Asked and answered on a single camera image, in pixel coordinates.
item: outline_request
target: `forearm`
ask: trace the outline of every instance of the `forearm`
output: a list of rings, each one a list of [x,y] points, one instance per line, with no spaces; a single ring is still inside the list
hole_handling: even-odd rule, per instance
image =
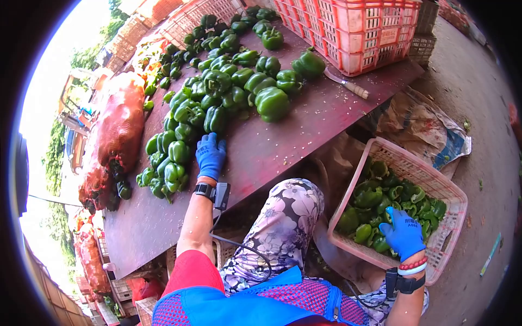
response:
[[[198,178],[198,183],[205,182],[216,186],[216,181],[209,177]],[[188,204],[180,239],[177,241],[176,255],[179,256],[187,250],[198,250],[207,255],[215,263],[212,239],[209,235],[212,228],[213,203],[205,196],[192,194]]]
[[[410,264],[421,260],[424,257],[424,250],[417,252],[415,255],[406,259],[403,263]],[[403,276],[406,278],[415,278],[419,280],[425,275],[425,271],[417,274]],[[390,314],[386,319],[386,326],[414,326],[418,325],[424,302],[424,286],[415,290],[412,294],[404,294],[399,292],[395,303],[393,304]]]

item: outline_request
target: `wooden table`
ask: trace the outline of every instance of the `wooden table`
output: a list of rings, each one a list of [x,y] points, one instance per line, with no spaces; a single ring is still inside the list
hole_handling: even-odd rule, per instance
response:
[[[275,25],[284,35],[283,49],[267,51],[253,32],[241,36],[241,43],[251,50],[278,57],[281,69],[291,69],[291,61],[309,45],[281,22]],[[230,123],[225,136],[228,159],[220,178],[231,184],[228,207],[294,166],[422,73],[419,65],[404,60],[350,78],[370,92],[367,100],[322,76],[306,83],[301,94],[292,99],[291,112],[282,121],[265,123],[252,109],[248,120]],[[200,72],[184,68],[182,78],[173,82],[169,90],[179,90],[185,78],[196,74]],[[169,110],[167,104],[161,106],[165,93],[166,90],[158,88],[154,94],[155,106],[145,123],[142,146],[154,134],[163,131],[163,118]],[[118,279],[176,244],[198,173],[194,159],[188,189],[174,195],[173,203],[168,204],[166,200],[156,198],[148,187],[136,186],[135,176],[146,166],[149,166],[147,155],[141,151],[136,170],[128,177],[133,187],[132,198],[123,200],[117,212],[105,215],[105,238]]]

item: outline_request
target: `sky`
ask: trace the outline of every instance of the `sky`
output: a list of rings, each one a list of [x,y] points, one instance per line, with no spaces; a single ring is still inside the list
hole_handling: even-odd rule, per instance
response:
[[[27,139],[29,155],[29,194],[46,194],[45,169],[41,163],[49,137],[58,99],[69,75],[72,49],[88,48],[100,40],[100,28],[110,20],[107,0],[82,0],[58,28],[40,59],[29,84],[23,103],[20,132]],[[63,194],[76,194],[63,189]],[[66,293],[72,290],[68,282],[60,245],[40,228],[40,221],[49,214],[46,201],[28,198],[27,212],[20,218],[22,231],[36,257],[47,266],[51,278]]]

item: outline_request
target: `person's right hand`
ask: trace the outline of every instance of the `person's right hand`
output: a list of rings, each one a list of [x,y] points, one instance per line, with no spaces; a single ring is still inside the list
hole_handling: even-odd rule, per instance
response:
[[[405,211],[387,207],[393,226],[388,223],[379,224],[379,229],[386,237],[386,243],[400,256],[400,262],[415,253],[426,249],[422,242],[421,225],[412,219]]]
[[[218,135],[211,132],[204,135],[199,142],[197,142],[196,159],[199,164],[198,178],[207,176],[215,181],[218,180],[221,168],[227,156],[227,144],[224,139],[219,143],[216,142]]]

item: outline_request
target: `red bead bracelet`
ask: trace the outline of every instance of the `red bead bracelet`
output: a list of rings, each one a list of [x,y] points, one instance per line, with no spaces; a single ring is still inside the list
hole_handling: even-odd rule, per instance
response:
[[[424,256],[424,258],[422,258],[421,260],[419,261],[416,261],[415,263],[413,264],[409,264],[409,265],[399,265],[399,269],[400,270],[403,270],[403,271],[407,271],[409,269],[414,269],[416,267],[419,267],[420,265],[424,264],[425,262],[428,261],[428,258],[426,256]]]

